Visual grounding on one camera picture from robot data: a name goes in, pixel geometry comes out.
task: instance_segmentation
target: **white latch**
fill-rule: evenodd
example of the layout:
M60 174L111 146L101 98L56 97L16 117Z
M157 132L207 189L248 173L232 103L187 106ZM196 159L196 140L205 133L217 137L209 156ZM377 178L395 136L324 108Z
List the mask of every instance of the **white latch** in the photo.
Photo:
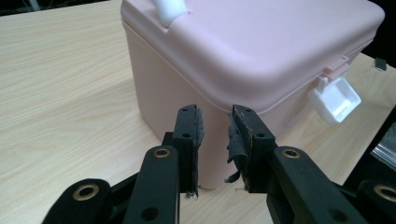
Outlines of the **white latch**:
M341 61L326 67L318 85L308 93L314 108L329 124L342 122L361 103L345 79L348 57L343 56Z
M189 13L184 0L153 0L153 2L164 27L169 27L177 17Z

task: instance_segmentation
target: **box lid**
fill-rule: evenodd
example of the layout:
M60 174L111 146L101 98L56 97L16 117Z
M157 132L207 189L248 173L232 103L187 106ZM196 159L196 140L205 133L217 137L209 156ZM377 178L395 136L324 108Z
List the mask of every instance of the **box lid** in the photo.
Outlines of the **box lid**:
M149 0L124 0L129 26L209 102L262 112L367 45L384 19L366 0L186 0L162 26Z

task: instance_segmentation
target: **pink plastic box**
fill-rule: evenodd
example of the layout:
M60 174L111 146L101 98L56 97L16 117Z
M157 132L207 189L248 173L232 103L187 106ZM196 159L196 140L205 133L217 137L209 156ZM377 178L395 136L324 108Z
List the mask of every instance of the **pink plastic box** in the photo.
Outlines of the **pink plastic box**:
M202 108L199 181L209 189L234 172L226 162L232 105L253 108L275 135L312 108L308 94L323 118L342 121L360 102L344 73L384 19L366 0L164 2L121 7L139 109L163 138L179 108Z

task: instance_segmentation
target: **light wood surface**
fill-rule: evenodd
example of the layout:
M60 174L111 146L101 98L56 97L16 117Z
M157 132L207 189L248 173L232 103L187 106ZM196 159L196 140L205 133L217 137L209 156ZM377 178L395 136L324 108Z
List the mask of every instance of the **light wood surface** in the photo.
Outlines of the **light wood surface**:
M304 149L343 183L396 104L396 70L365 55L348 79L362 104L339 125L315 112L279 145ZM0 18L0 223L40 223L84 178L114 185L160 140L141 119L120 1ZM181 199L181 223L271 223L265 195L243 183Z

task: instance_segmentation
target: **wooden table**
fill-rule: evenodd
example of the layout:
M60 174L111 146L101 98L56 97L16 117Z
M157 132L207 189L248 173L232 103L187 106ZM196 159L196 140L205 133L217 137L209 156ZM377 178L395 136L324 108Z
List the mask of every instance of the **wooden table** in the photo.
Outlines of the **wooden table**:
M396 70L359 55L362 104L339 125L315 112L277 140L343 183L396 104ZM120 1L0 18L0 223L40 223L71 184L138 172L160 140L141 119ZM265 195L238 181L181 199L181 223L271 223Z

